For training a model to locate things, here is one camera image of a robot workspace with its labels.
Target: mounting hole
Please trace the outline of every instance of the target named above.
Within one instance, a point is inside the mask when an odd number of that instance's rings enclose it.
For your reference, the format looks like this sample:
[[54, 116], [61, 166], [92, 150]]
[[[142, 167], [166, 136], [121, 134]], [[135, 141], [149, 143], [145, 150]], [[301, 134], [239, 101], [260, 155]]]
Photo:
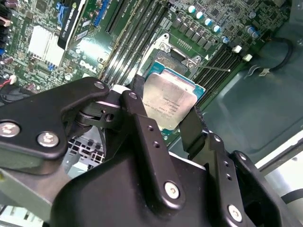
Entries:
[[113, 114], [108, 113], [108, 114], [105, 115], [105, 121], [106, 122], [111, 122], [113, 119], [114, 119]]
[[153, 131], [153, 127], [152, 127], [151, 125], [149, 125], [149, 126], [147, 127], [147, 129], [148, 129], [149, 131]]
[[157, 141], [154, 141], [152, 143], [152, 145], [155, 147], [155, 148], [159, 148], [160, 147], [160, 144], [157, 142]]
[[232, 177], [229, 174], [226, 174], [226, 178], [230, 181], [232, 181]]

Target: connector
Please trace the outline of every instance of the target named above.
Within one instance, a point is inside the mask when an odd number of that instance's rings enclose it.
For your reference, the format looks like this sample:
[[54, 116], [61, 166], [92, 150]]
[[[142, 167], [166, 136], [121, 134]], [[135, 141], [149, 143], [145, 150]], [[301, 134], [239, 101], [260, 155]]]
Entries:
[[103, 0], [102, 6], [99, 9], [98, 15], [97, 15], [96, 20], [94, 22], [95, 27], [97, 27], [100, 24], [100, 21], [103, 18], [103, 15], [104, 15], [104, 13], [107, 9], [108, 4], [109, 4], [109, 0]]
[[7, 20], [0, 16], [0, 26], [9, 27], [10, 26], [10, 20]]

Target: capacitor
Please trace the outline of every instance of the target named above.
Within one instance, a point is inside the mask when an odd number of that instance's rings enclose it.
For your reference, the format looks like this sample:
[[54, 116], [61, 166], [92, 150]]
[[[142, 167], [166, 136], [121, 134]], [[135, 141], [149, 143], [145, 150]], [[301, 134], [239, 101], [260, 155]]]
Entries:
[[191, 6], [188, 7], [188, 12], [189, 12], [189, 13], [194, 13], [195, 10], [196, 10], [196, 8], [195, 8], [195, 6], [193, 6], [193, 5], [191, 5]]
[[197, 19], [201, 19], [202, 17], [203, 17], [203, 13], [202, 12], [199, 11], [199, 12], [196, 13], [196, 18]]
[[222, 36], [222, 43], [227, 44], [229, 43], [229, 38], [227, 38], [226, 36]]
[[209, 18], [206, 18], [205, 21], [204, 21], [204, 24], [205, 24], [206, 26], [210, 26], [211, 23], [212, 23], [212, 20], [209, 19]]
[[254, 39], [259, 38], [260, 37], [259, 32], [255, 31], [253, 34], [251, 34], [251, 37], [253, 37]]
[[220, 31], [220, 26], [215, 25], [215, 26], [213, 27], [213, 31], [214, 31], [214, 32], [219, 32], [219, 31]]
[[252, 35], [255, 32], [255, 28], [253, 26], [246, 26], [245, 31]]
[[33, 91], [35, 89], [36, 85], [34, 83], [30, 83], [25, 87], [26, 90], [28, 91]]
[[69, 81], [69, 80], [72, 79], [72, 74], [71, 74], [71, 73], [67, 73], [67, 74], [65, 74], [64, 78], [65, 78], [67, 81]]
[[13, 57], [8, 57], [8, 58], [5, 58], [3, 59], [2, 61], [0, 61], [0, 64], [1, 65], [6, 65], [6, 64], [10, 64], [14, 61], [14, 58]]
[[18, 3], [17, 2], [5, 2], [4, 5], [7, 7], [7, 8], [11, 8], [11, 9], [15, 9], [18, 7]]
[[249, 18], [250, 19], [253, 19], [253, 18], [255, 18], [256, 17], [256, 12], [255, 11], [252, 11], [252, 12], [250, 12], [250, 15], [249, 15]]

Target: silver screw head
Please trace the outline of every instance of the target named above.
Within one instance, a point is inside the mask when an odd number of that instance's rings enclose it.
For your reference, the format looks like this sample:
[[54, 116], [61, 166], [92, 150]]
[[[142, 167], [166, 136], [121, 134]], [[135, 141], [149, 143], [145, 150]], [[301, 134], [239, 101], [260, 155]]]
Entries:
[[241, 215], [240, 211], [234, 205], [229, 205], [228, 211], [229, 211], [230, 215], [232, 216], [232, 218], [235, 219], [235, 221], [242, 222], [242, 215]]
[[167, 195], [172, 199], [177, 199], [180, 195], [178, 187], [172, 182], [166, 182], [164, 185], [164, 189]]
[[101, 82], [95, 82], [94, 85], [99, 89], [104, 89], [104, 85]]
[[131, 92], [128, 95], [133, 99], [137, 99], [137, 95], [134, 92]]
[[52, 148], [57, 146], [59, 138], [53, 132], [46, 131], [38, 136], [37, 141], [42, 147]]
[[246, 161], [246, 157], [243, 154], [239, 154], [239, 155], [244, 161]]
[[20, 132], [19, 126], [12, 122], [0, 123], [0, 136], [3, 137], [14, 137]]

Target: wire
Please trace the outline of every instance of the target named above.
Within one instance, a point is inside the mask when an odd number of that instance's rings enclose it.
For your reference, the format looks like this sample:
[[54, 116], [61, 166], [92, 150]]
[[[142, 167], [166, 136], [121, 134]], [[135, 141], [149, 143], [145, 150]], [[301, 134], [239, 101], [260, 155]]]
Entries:
[[10, 79], [4, 81], [2, 84], [0, 84], [0, 87], [4, 87], [6, 84], [10, 82]]
[[282, 67], [284, 67], [289, 62], [289, 60], [294, 52], [294, 45], [293, 45], [292, 41], [290, 41], [289, 39], [286, 39], [286, 38], [272, 38], [271, 37], [271, 38], [268, 38], [268, 40], [270, 42], [285, 43], [285, 44], [287, 44], [287, 47], [288, 47], [287, 54], [286, 54], [285, 58], [283, 59], [283, 61], [280, 64], [278, 64], [277, 66], [269, 69], [269, 72], [275, 72], [275, 71], [281, 69]]
[[286, 56], [284, 57], [283, 61], [281, 61], [280, 64], [278, 64], [277, 66], [275, 66], [273, 68], [268, 69], [268, 68], [263, 68], [263, 67], [258, 66], [258, 65], [251, 66], [247, 75], [246, 75], [246, 77], [251, 76], [255, 71], [257, 71], [260, 76], [265, 76], [269, 72], [276, 72], [279, 69], [283, 68], [289, 62], [291, 56], [293, 55], [294, 45], [293, 45], [292, 41], [290, 41], [289, 39], [269, 37], [269, 38], [266, 39], [266, 41], [287, 44], [288, 50], [287, 50]]

